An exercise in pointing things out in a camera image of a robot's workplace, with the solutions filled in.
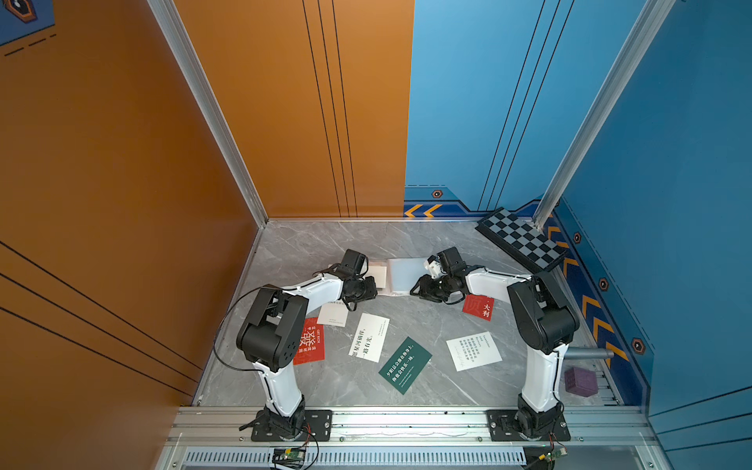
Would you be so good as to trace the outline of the white card large chinese text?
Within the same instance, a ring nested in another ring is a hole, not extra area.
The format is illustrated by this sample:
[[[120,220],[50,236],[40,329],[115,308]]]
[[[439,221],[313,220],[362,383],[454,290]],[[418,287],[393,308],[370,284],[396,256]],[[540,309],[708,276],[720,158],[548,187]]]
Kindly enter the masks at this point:
[[[390,319],[387,317],[363,313],[354,333],[349,356],[379,362],[389,324]]]

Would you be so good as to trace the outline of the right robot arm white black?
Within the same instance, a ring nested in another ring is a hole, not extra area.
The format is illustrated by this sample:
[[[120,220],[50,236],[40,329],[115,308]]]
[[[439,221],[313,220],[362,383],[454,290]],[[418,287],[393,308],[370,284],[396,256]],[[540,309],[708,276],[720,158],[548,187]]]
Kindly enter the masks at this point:
[[[556,277],[548,271],[520,277],[470,266],[454,247],[430,256],[424,267],[426,273],[410,289],[411,296],[452,305],[475,295],[511,305],[527,346],[526,379],[511,429],[530,441],[552,437],[565,423],[559,379],[564,356],[580,328]]]

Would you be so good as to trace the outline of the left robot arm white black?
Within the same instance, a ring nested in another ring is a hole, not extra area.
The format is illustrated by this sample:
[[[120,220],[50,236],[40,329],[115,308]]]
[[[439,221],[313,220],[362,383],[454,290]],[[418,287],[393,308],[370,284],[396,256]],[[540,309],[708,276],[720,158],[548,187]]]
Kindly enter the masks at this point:
[[[258,290],[236,337],[237,349],[260,374],[266,393],[266,404],[251,428],[288,441],[305,434],[306,402],[293,362],[306,317],[329,303],[355,311],[360,303],[375,299],[376,281],[367,270],[366,255],[346,250],[340,262],[310,280],[288,287],[266,284]]]

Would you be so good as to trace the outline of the white card near left arm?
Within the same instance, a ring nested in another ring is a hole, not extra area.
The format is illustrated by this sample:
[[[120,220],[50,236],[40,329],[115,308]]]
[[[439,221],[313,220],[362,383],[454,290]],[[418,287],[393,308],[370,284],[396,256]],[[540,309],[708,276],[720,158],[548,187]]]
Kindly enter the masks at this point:
[[[345,327],[349,310],[342,302],[326,303],[320,308],[317,323],[335,327]]]

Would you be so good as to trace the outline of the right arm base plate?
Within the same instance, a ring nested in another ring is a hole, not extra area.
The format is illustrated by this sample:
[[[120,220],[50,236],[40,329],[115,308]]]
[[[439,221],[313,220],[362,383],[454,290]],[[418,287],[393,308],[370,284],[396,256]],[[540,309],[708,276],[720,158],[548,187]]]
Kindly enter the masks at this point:
[[[494,442],[544,442],[550,438],[569,442],[571,434],[561,409],[536,413],[529,409],[490,409],[486,411]]]

